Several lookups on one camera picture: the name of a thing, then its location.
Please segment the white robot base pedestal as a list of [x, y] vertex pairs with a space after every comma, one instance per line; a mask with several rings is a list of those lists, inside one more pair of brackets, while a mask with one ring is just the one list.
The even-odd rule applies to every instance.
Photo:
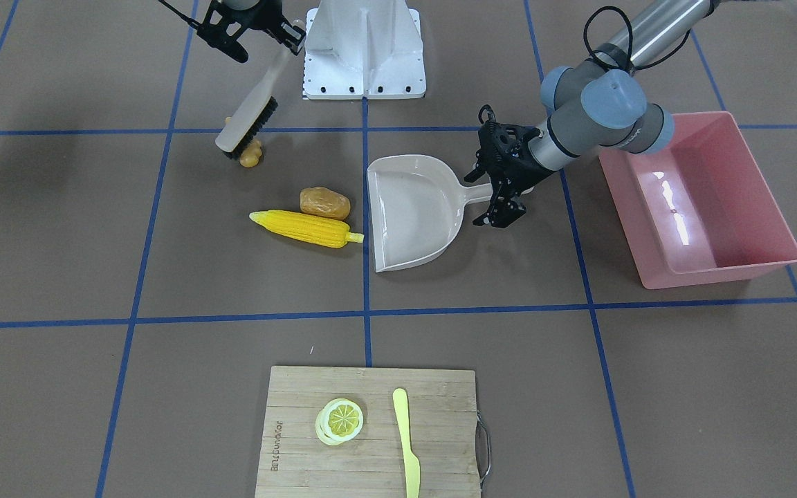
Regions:
[[322, 1], [306, 13], [302, 95], [418, 99], [427, 93], [418, 10], [405, 1]]

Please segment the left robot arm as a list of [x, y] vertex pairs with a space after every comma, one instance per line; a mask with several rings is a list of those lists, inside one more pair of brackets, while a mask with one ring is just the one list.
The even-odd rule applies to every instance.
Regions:
[[670, 59], [717, 7], [717, 1], [654, 1], [633, 19], [620, 12], [622, 31], [598, 46], [585, 39], [584, 61], [544, 76], [540, 101], [548, 114], [536, 126], [501, 123], [484, 105], [477, 161], [464, 180], [489, 177], [491, 194], [473, 224], [509, 227], [527, 211], [522, 193], [595, 148], [654, 154], [667, 146], [674, 118], [648, 100], [634, 76]]

